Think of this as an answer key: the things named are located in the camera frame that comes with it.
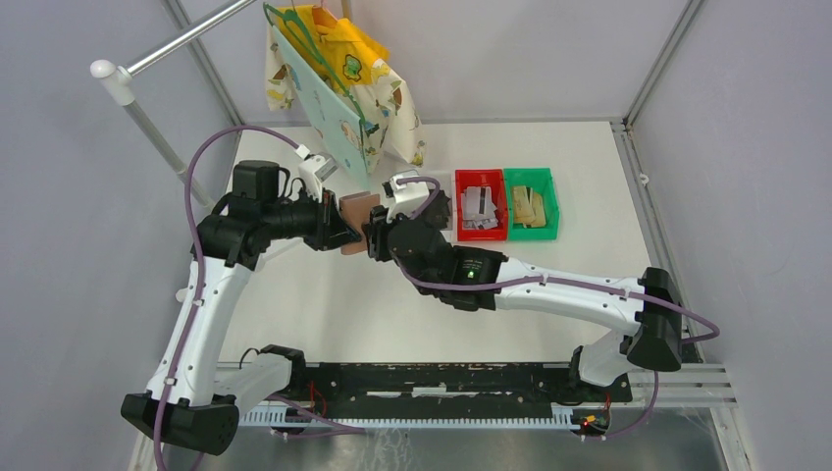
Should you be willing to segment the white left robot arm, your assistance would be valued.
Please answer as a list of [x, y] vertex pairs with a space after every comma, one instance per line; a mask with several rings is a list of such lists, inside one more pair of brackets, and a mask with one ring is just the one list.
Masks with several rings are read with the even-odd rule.
[[234, 167], [233, 189], [195, 229], [188, 285], [162, 360], [144, 392], [125, 396], [121, 415], [152, 440], [211, 455], [226, 451], [242, 416], [272, 393], [301, 397], [308, 387], [302, 351], [268, 345], [224, 379], [219, 355], [236, 304], [274, 240], [302, 239], [318, 251], [359, 240], [323, 181], [332, 161], [308, 157], [298, 167], [296, 199], [281, 193], [286, 169], [246, 160]]

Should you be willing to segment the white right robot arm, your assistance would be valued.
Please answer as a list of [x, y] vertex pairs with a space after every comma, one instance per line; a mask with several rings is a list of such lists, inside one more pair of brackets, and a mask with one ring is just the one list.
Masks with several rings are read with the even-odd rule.
[[569, 392], [591, 400], [621, 375], [682, 366], [682, 314], [670, 274], [648, 267], [639, 277], [604, 278], [545, 269], [505, 254], [454, 245], [423, 218], [387, 219], [371, 210], [362, 230], [368, 254], [392, 261], [423, 295], [463, 311], [522, 310], [602, 326], [599, 340], [576, 348]]

